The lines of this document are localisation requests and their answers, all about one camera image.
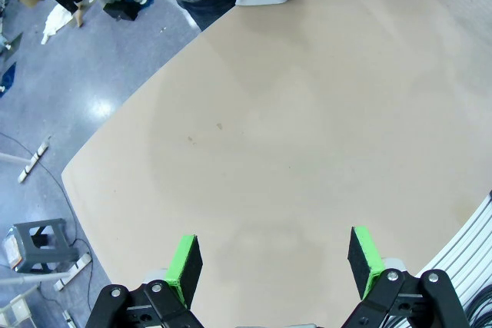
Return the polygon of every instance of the green pad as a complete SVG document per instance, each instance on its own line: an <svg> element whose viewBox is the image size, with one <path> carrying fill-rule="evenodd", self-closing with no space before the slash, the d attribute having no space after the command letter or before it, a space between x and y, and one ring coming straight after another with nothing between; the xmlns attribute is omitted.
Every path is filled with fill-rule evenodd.
<svg viewBox="0 0 492 328"><path fill-rule="evenodd" d="M351 264L359 295L363 300L386 269L366 227L352 227L348 261Z"/></svg>
<svg viewBox="0 0 492 328"><path fill-rule="evenodd" d="M183 236L166 272L165 281L188 309L197 288L202 266L198 238L195 235Z"/></svg>

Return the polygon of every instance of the gray stool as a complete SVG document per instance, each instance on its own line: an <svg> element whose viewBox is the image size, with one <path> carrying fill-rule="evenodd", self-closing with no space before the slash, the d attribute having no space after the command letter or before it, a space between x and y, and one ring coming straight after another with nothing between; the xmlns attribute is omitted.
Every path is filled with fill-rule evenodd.
<svg viewBox="0 0 492 328"><path fill-rule="evenodd" d="M63 219L14 224L3 242L8 262L19 273L51 273L49 263L72 262L78 259L78 250L68 245ZM52 234L44 234L46 227Z"/></svg>

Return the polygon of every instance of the floor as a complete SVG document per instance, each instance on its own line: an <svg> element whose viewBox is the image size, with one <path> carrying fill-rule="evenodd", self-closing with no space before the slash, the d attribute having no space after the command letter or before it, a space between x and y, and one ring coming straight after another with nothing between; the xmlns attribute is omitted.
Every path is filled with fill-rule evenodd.
<svg viewBox="0 0 492 328"><path fill-rule="evenodd" d="M5 10L4 36L12 40L23 34L19 50L8 60L2 56L2 73L12 63L17 65L12 88L0 98L0 132L30 151L51 136L42 163L54 178L37 166L25 183L17 184L21 168L0 164L1 238L13 223L61 217L67 221L68 240L75 239L74 218L57 184L63 168L138 87L199 33L175 0L155 0L135 22L117 22L96 3L85 14L82 28L69 24L41 45L45 20L54 6L53 0L44 0L28 9L11 0ZM1 135L0 151L29 157ZM77 238L86 240L80 225ZM81 241L76 247L81 253L87 250ZM61 308L77 326L85 326L89 304L94 305L101 287L109 283L93 257L93 270L85 268L62 292L55 292L52 283L42 284L45 297L58 303L44 300L38 292L28 298L38 327L66 326ZM3 253L0 264L7 264ZM0 279L6 277L16 275L0 267ZM31 286L2 287L0 306Z"/></svg>

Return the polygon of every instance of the silver bolt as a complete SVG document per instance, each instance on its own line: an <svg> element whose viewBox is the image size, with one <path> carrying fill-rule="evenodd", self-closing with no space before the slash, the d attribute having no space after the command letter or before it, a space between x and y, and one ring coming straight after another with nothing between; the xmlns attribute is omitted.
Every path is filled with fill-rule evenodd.
<svg viewBox="0 0 492 328"><path fill-rule="evenodd" d="M429 281L436 283L439 280L439 276L436 273L429 274Z"/></svg>
<svg viewBox="0 0 492 328"><path fill-rule="evenodd" d="M156 283L154 286L152 286L152 291L154 292L160 292L162 290L162 286L159 283Z"/></svg>
<svg viewBox="0 0 492 328"><path fill-rule="evenodd" d="M390 272L387 274L387 278L393 282L398 279L398 273L397 272Z"/></svg>

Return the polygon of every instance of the beige tabletop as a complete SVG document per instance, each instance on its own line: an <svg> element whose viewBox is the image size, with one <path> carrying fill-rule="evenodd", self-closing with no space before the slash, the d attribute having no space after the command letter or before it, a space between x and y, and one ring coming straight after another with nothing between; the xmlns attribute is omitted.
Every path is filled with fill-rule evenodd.
<svg viewBox="0 0 492 328"><path fill-rule="evenodd" d="M352 225L416 273L492 184L491 2L233 9L63 173L111 281L136 287L195 233L206 327L339 326Z"/></svg>

